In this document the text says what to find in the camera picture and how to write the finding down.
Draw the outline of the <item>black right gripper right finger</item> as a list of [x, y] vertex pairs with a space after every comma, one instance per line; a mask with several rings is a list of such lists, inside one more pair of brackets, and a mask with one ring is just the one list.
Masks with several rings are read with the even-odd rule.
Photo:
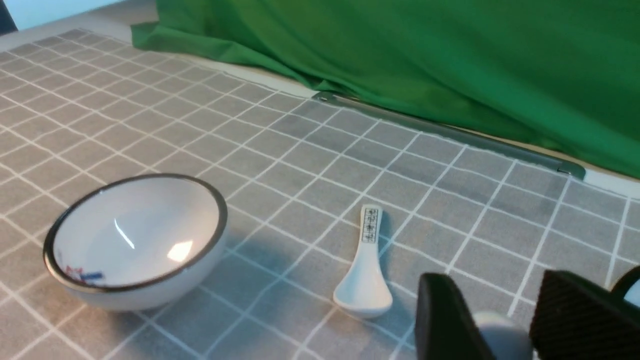
[[639, 308], [575, 273], [547, 269], [529, 335], [540, 360], [637, 360]]

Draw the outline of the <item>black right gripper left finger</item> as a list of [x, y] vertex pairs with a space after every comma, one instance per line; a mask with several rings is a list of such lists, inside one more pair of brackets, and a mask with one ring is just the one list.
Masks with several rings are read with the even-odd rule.
[[418, 281], [414, 345], [419, 360], [494, 360], [456, 283], [425, 272]]

